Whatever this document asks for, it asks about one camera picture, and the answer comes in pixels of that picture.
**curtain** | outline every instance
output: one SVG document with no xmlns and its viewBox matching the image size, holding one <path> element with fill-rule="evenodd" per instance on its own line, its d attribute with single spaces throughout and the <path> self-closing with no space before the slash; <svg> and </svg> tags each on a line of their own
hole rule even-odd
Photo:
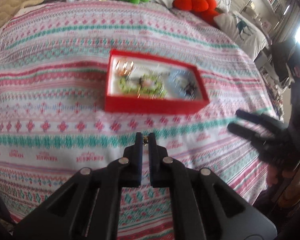
<svg viewBox="0 0 300 240">
<path fill-rule="evenodd" d="M 297 2 L 295 0 L 292 0 L 283 21 L 274 30 L 274 34 L 272 35 L 273 43 L 283 42 L 288 38 L 294 37 L 299 27 L 300 8 Z"/>
</svg>

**red plush toy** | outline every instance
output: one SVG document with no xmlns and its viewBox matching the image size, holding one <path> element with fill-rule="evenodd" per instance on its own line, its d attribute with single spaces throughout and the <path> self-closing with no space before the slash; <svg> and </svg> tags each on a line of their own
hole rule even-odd
<svg viewBox="0 0 300 240">
<path fill-rule="evenodd" d="M 217 27 L 213 18 L 220 15 L 215 9 L 216 0 L 174 0 L 173 6 L 182 11 L 192 11 L 210 25 Z"/>
</svg>

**striped bedspread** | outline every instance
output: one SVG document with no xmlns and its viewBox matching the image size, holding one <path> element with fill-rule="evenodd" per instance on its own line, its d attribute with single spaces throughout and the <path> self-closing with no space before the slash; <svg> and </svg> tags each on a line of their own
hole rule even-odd
<svg viewBox="0 0 300 240">
<path fill-rule="evenodd" d="M 194 115 L 105 113 L 112 48 L 196 65 L 211 103 Z M 252 203 L 266 166 L 226 130 L 239 108 L 274 115 L 254 63 L 188 12 L 95 0 L 25 10 L 0 30 L 0 195 L 18 221 L 80 168 L 121 157 L 140 131 Z M 122 192 L 119 239 L 173 238 L 169 190 L 151 188 L 148 170 L 144 149 L 142 187 Z"/>
</svg>

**open red box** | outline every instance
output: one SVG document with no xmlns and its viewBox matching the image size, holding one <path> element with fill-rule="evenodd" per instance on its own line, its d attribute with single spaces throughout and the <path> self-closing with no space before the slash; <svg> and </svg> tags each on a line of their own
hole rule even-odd
<svg viewBox="0 0 300 240">
<path fill-rule="evenodd" d="M 202 98 L 196 100 L 184 100 L 179 98 L 138 98 L 137 96 L 117 95 L 111 93 L 111 79 L 113 77 L 113 61 L 117 57 L 137 58 L 150 62 L 174 65 L 175 67 L 187 68 L 194 73 L 196 84 L 201 92 Z M 119 113 L 138 113 L 138 114 L 195 114 L 206 105 L 209 98 L 203 85 L 198 69 L 193 66 L 176 60 L 157 57 L 150 54 L 134 53 L 128 51 L 111 50 L 108 64 L 105 111 Z"/>
</svg>

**box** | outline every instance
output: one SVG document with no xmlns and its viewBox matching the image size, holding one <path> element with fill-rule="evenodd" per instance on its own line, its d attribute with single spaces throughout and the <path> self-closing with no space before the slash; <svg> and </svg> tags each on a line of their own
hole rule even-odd
<svg viewBox="0 0 300 240">
<path fill-rule="evenodd" d="M 122 71 L 123 69 L 125 72 L 128 69 L 127 65 L 131 65 L 129 80 L 133 79 L 134 82 L 137 82 L 133 87 L 129 86 L 129 88 L 133 88 L 131 89 L 133 93 L 135 90 L 138 90 L 138 92 L 136 92 L 138 94 L 130 94 L 130 92 L 127 92 L 130 91 L 130 89 L 125 85 L 125 79 L 120 76 L 120 74 L 124 72 Z M 151 83 L 152 81 L 150 80 L 150 92 L 147 89 L 143 89 L 142 91 L 144 93 L 152 93 L 153 91 L 157 93 L 161 89 L 160 85 L 163 84 L 164 89 L 161 90 L 160 95 L 158 93 L 149 96 L 145 96 L 144 94 L 140 95 L 140 86 L 143 87 L 143 83 L 140 81 L 141 83 L 139 84 L 141 85 L 139 85 L 138 80 L 143 78 L 144 82 L 144 78 L 151 76 L 151 74 L 148 73 L 158 73 L 160 78 L 158 79 L 159 81 L 156 80 L 155 82 L 153 81 L 153 83 Z M 179 84 L 177 78 L 180 79 L 178 73 L 185 73 L 188 75 L 186 77 L 191 76 L 194 79 L 191 86 L 195 87 L 195 89 L 189 92 L 184 86 L 177 86 Z M 196 94 L 195 99 L 190 98 L 194 96 L 193 91 L 195 91 L 194 93 Z M 199 71 L 195 66 L 150 54 L 111 50 L 106 80 L 106 112 L 195 114 L 208 104 L 209 98 L 207 92 Z"/>
</svg>

